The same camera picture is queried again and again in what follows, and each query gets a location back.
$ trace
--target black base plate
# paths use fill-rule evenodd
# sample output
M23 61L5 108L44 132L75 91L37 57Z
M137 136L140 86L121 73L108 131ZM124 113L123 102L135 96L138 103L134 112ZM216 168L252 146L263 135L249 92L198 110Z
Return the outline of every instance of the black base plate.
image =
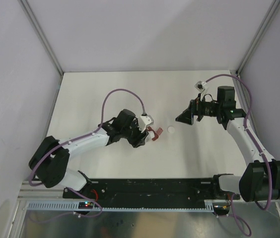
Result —
M212 178L154 178L154 179L91 179L93 183L80 193L95 199L106 208L190 209L205 208L204 200L227 200L230 192L215 193ZM70 190L63 198L80 199Z

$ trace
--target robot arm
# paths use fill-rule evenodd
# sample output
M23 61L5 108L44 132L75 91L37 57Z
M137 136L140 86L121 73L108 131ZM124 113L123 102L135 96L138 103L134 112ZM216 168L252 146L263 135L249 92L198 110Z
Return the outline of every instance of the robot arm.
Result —
M124 109L116 118L104 122L101 129L89 137L73 139L73 142L70 141L71 138L56 140L52 136L46 137L30 160L29 167L33 169L48 151L68 141L38 167L36 176L47 188L62 185L80 191L90 185L91 180L81 171L68 169L70 159L88 150L118 142L121 138L127 139L134 148L138 148L145 145L149 136L147 127L152 124L151 116L142 115L136 118L133 112Z
M269 180L267 167L260 153L246 130L250 130L255 141L260 145L267 157L272 172L272 199L280 199L280 161L263 147L250 126L244 127L246 113L236 109L235 89L230 86L220 86L217 89L217 100L205 101L205 84L199 82L196 88L201 92L198 97L190 101L189 107L175 120L186 124L193 124L193 117L200 121L203 116L216 117L225 130L233 137L240 149L245 162L246 171L242 177L235 175L215 175L217 191L231 191L240 194L246 202L267 200L269 194Z

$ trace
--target metal frame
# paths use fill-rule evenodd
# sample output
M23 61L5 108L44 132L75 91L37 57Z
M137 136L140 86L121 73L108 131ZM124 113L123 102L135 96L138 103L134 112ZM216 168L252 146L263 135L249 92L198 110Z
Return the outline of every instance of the metal frame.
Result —
M46 53L48 54L49 58L51 59L55 69L61 76L61 80L60 80L60 85L61 85L64 72L63 72L62 67L61 67L59 61L57 60L57 57L55 56L42 28L40 27L40 24L39 24L37 18L35 17L33 10L31 9L27 0L18 0L18 1L21 5L22 9L24 10L26 16L28 17L28 20L30 21L37 37L39 38L40 42L42 43ZM247 64L247 62L251 58L252 54L256 50L261 39L263 38L263 35L265 34L268 27L270 26L270 24L271 24L274 16L276 15L277 11L279 10L279 8L280 8L280 0L274 0L270 6L268 12L266 13L261 25L259 26L259 29L257 30L241 63L239 64L237 70L234 70L231 72L232 74L235 74L238 77L240 77L240 73L245 68L245 65ZM235 84L238 98L240 99L241 106L244 109L247 109L249 107L249 99L248 99L247 92L245 92L242 85L239 82L237 82L236 80L234 80L234 84ZM55 94L54 100L53 100L53 106L50 111L49 120L46 125L44 137L47 134L48 127L51 122L51 118L52 118L52 114L53 114L54 107L56 104L58 93L59 93L59 88L58 88L58 90ZM252 124L254 131L256 132L256 127L254 125L254 118L252 117L252 115L250 116L249 119L250 119L250 122ZM42 203L63 204L63 203L68 203L69 200L71 203L81 201L80 199L63 199L62 195L63 195L62 187L56 186L53 189L46 189L45 187L30 187L28 182L25 181L22 184L22 187L21 187L21 190L20 190L20 193L18 196L17 206L16 206L16 209L14 212L14 216L12 218L11 225L7 231L6 237L7 238L18 238L19 237L19 235L21 234L21 230L22 230L22 224L23 224L23 221L25 218L25 213L26 213L26 210L28 209L29 204L34 204L34 203L36 203L36 204L39 204L39 203L40 204L42 204ZM205 200L205 202L208 206L211 206L211 208L212 208L212 205L211 205L212 202L225 202L225 201L224 200ZM276 206L277 206L277 209L278 209L278 212L280 215L280 200L277 200L274 202L276 202Z
M237 70L236 74L240 75L241 71L245 68L245 65L253 55L254 51L258 47L259 43L261 42L265 32L269 28L271 22L273 21L275 15L277 14L278 10L280 9L280 0L274 0L272 4L270 5L263 21L261 22L253 40L250 43L250 46L248 47L246 54L244 55L243 59L241 60Z
M42 43L47 55L49 56L49 58L51 59L55 69L57 70L57 72L59 73L60 76L63 76L64 72L62 70L62 67L59 63L59 61L57 60L50 43L48 42L39 22L37 21L33 10L31 9L30 4L28 3L27 0L18 0L22 9L25 12L25 15L27 16L29 22L31 23L37 37L39 38L40 42Z

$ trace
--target metal sheet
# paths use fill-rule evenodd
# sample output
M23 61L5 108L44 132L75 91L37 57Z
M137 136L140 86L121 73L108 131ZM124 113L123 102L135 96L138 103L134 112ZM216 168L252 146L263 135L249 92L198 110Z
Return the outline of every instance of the metal sheet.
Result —
M280 238L276 205L263 212L254 203L236 203L236 211L250 225L254 238ZM49 219L62 212L28 211L32 219ZM47 224L28 219L21 238L236 238L243 237L233 218L216 218L211 213L105 212L90 219L65 216Z

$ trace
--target white table surface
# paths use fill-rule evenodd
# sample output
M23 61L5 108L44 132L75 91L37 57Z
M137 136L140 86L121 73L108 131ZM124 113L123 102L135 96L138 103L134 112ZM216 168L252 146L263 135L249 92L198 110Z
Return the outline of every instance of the white table surface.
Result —
M154 118L153 128L163 128L160 138L137 149L121 139L74 158L69 168L81 170L89 178L242 175L246 168L242 154L216 118L204 117L193 125L175 121L189 101L196 98L198 91L194 85L220 73L230 74L228 70L65 73L48 135L62 139L95 129L107 93L126 88L142 98L146 112ZM233 86L232 79L222 77L208 84L214 98L221 85ZM116 92L107 101L104 120L116 117L122 109L129 109L137 116L142 113L134 96ZM174 134L167 131L169 126L175 128Z

